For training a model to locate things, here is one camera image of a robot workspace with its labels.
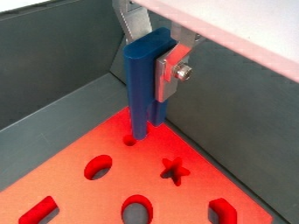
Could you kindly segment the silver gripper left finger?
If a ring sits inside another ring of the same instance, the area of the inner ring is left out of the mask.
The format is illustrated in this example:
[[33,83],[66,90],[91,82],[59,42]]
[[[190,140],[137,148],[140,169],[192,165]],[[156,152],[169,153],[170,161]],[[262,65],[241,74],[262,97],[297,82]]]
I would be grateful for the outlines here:
[[146,8],[133,0],[111,0],[111,7],[129,44],[152,31]]

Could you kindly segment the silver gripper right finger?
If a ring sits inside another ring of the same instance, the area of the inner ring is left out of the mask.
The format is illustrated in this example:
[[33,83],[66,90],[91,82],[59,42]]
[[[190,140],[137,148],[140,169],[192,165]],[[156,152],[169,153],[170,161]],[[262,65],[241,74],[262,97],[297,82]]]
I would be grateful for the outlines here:
[[177,81],[189,79],[189,54],[192,48],[205,40],[200,34],[176,23],[172,23],[170,38],[176,45],[154,62],[154,99],[158,102],[164,102],[176,92]]

